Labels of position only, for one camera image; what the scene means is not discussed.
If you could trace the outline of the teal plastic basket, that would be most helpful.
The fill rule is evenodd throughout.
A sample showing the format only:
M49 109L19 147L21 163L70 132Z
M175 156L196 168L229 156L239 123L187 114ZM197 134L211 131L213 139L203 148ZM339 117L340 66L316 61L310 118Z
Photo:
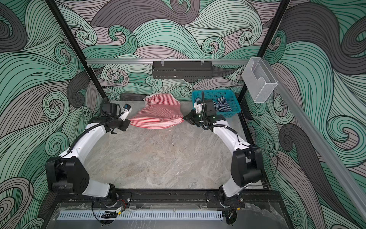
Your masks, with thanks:
M225 118L233 117L241 112L238 100L231 90L203 90L192 92L192 103L197 99L202 99L204 93L205 100L212 100L216 113Z

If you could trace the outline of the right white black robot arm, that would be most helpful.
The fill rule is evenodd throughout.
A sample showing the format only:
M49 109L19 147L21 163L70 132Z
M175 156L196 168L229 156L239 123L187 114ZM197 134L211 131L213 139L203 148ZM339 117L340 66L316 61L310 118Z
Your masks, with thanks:
M226 118L217 114L212 100L198 98L193 110L184 120L216 134L232 153L231 176L222 185L225 198L238 195L242 190L262 180L264 163L262 150L242 139L238 132L230 127Z

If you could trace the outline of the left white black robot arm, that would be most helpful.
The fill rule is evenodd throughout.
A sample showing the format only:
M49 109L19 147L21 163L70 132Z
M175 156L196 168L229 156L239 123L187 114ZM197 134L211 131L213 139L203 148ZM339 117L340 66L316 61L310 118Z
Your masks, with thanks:
M48 190L58 194L78 194L95 198L117 200L115 186L90 178L84 163L97 142L117 128L126 131L130 120L121 118L96 118L93 123L58 157L45 164Z

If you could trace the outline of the red white striped tank top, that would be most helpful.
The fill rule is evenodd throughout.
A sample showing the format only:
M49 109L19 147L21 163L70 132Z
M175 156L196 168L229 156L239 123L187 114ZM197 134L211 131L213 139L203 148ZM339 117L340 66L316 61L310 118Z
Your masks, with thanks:
M144 102L144 108L130 119L134 127L166 129L184 121L181 103L172 94L153 94L145 97Z

